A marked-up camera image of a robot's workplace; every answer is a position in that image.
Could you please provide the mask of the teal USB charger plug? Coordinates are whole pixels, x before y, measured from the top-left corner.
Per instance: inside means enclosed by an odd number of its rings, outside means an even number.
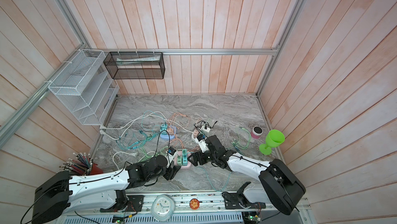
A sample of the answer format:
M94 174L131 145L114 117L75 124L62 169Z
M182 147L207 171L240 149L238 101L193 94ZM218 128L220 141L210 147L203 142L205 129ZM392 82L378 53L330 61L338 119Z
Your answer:
M188 165L187 155L188 155L187 150L183 149L182 150L182 157L183 157L183 164L184 164L183 166L187 166Z

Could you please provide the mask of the white alarm clock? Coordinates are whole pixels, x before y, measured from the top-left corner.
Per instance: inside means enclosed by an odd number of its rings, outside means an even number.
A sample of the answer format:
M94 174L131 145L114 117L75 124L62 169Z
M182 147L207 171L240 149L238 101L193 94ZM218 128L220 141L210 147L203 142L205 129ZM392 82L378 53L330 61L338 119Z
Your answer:
M158 196L151 207L153 217L159 222L168 221L175 211L175 202L167 195Z

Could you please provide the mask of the red round sticker badge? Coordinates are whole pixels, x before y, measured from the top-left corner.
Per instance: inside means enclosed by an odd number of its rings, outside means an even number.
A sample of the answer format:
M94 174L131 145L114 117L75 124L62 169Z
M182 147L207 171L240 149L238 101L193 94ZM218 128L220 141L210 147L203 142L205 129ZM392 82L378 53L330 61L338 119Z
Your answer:
M193 198L190 200L189 206L192 210L197 210L200 207L200 201L196 198Z

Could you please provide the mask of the red pen holder with pens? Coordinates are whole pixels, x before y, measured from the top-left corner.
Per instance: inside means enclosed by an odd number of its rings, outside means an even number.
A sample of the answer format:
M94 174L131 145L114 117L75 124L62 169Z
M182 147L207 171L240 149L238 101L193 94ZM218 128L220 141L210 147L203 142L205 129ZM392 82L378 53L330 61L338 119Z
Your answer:
M68 158L59 168L70 175L88 176L102 174L103 170L94 163L90 153L74 153L75 158Z

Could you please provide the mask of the white power strip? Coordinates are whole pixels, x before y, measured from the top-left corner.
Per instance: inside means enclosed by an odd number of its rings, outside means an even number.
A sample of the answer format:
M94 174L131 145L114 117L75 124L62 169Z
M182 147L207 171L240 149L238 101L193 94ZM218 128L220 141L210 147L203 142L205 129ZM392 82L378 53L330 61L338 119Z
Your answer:
M203 135L204 137L208 137L209 133L211 131L211 127L207 122L204 122L203 124L197 123L194 124L194 131L192 134L192 139L197 138L199 135Z

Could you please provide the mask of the pink power strip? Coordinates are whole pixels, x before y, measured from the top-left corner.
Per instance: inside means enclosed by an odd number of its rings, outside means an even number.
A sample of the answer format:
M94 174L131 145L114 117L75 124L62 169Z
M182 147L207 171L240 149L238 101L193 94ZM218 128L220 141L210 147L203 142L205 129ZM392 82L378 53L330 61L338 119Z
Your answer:
M191 167L191 162L187 160L187 156L183 154L177 154L174 158L174 165L181 167L182 170L186 170Z

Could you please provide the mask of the blue power strip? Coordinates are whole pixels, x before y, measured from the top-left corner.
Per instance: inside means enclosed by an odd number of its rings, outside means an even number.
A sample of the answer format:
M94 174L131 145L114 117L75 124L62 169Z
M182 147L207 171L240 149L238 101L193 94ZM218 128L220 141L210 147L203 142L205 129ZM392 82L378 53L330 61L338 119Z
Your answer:
M171 141L175 139L176 133L177 133L177 128L175 126L163 124L160 127L159 136L160 139L164 141Z

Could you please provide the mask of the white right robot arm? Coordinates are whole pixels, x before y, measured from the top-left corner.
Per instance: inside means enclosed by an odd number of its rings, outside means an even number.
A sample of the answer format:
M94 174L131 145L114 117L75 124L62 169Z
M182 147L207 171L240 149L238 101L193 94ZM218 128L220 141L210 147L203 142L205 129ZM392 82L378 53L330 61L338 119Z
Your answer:
M238 172L257 180L258 188L243 188L242 195L250 203L270 202L280 213L290 215L306 193L303 183L279 160L260 161L223 146L213 135L198 142L201 151L188 156L194 166L212 163L215 167Z

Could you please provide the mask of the green USB charger plug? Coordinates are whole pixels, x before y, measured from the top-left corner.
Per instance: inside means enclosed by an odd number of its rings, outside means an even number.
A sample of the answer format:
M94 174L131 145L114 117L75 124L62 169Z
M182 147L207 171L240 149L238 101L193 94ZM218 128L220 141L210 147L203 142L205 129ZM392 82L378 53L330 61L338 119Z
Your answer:
M178 156L177 157L177 165L178 166L183 166L183 157L182 156Z

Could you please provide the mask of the black mesh basket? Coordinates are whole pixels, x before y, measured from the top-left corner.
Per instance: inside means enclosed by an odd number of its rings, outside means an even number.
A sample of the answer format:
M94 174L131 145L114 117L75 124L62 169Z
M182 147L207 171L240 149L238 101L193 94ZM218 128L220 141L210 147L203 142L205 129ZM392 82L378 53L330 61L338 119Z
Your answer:
M160 80L165 74L161 52L109 52L103 63L116 80Z

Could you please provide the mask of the green plastic goblet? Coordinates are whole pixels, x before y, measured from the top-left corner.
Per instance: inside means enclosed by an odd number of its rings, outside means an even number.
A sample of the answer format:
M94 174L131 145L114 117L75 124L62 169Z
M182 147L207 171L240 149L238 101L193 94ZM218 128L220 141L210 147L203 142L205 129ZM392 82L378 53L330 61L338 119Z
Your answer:
M280 146L285 141L284 134L276 129L269 131L265 143L259 146L259 151L264 155L270 155L272 149Z

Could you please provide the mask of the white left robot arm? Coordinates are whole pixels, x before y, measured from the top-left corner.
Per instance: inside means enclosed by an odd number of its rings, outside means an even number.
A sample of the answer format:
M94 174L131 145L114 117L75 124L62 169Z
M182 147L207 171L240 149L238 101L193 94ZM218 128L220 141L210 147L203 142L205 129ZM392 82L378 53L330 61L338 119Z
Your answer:
M126 190L150 187L160 177L171 180L181 168L162 155L130 164L117 171L96 175L70 175L62 171L35 191L32 224L45 224L62 214L98 208L121 212L128 208Z

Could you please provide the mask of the pink cylinder speaker black top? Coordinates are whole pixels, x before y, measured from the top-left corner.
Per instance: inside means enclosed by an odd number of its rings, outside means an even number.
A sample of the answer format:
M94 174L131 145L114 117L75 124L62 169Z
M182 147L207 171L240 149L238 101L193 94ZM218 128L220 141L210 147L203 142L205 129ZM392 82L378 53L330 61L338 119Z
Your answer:
M263 129L259 126L254 126L251 130L251 137L253 139L259 139L262 134L263 134Z

